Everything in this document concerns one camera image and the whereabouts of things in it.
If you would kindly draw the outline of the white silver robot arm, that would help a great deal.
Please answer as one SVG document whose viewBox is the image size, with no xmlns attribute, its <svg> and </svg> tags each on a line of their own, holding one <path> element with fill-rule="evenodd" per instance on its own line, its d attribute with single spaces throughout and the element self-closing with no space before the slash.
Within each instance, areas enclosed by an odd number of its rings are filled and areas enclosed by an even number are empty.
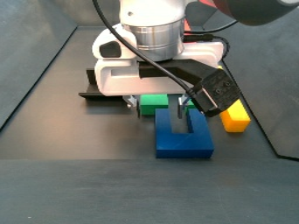
<svg viewBox="0 0 299 224">
<path fill-rule="evenodd" d="M 118 24 L 98 34 L 92 53 L 105 96 L 185 94 L 205 116 L 238 99 L 238 88 L 217 69 L 228 50 L 208 31 L 185 31 L 185 7 L 194 0 L 118 0 Z"/>
</svg>

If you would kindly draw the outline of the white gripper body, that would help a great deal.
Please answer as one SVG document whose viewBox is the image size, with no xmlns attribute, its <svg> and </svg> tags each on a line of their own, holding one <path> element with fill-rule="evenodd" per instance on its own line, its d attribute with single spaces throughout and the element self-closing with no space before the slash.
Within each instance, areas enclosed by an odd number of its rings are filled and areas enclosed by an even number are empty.
<svg viewBox="0 0 299 224">
<path fill-rule="evenodd" d="M 157 63 L 190 59 L 217 68 L 222 51 L 218 41 L 184 43 L 181 23 L 116 24 L 97 35 L 92 45 L 97 89 L 105 96 L 180 94 L 182 87 Z"/>
</svg>

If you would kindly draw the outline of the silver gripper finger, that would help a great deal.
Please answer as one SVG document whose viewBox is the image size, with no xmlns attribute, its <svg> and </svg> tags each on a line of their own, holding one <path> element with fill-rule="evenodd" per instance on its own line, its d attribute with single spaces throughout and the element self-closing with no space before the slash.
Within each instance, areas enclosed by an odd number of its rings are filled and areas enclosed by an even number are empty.
<svg viewBox="0 0 299 224">
<path fill-rule="evenodd" d="M 186 94 L 182 94 L 177 98 L 177 117 L 178 118 L 182 118 L 182 113 L 184 113 L 184 110 L 188 107 L 189 100 L 190 100 L 190 97 Z"/>
</svg>

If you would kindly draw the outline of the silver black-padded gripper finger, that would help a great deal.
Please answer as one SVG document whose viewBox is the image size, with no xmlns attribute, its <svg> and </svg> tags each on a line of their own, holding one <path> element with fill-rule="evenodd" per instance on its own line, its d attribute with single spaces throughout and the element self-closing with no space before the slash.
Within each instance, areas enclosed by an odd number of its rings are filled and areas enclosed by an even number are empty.
<svg viewBox="0 0 299 224">
<path fill-rule="evenodd" d="M 133 95 L 124 95 L 122 100 L 125 101 L 126 107 L 129 109 L 137 106 L 137 98 Z"/>
</svg>

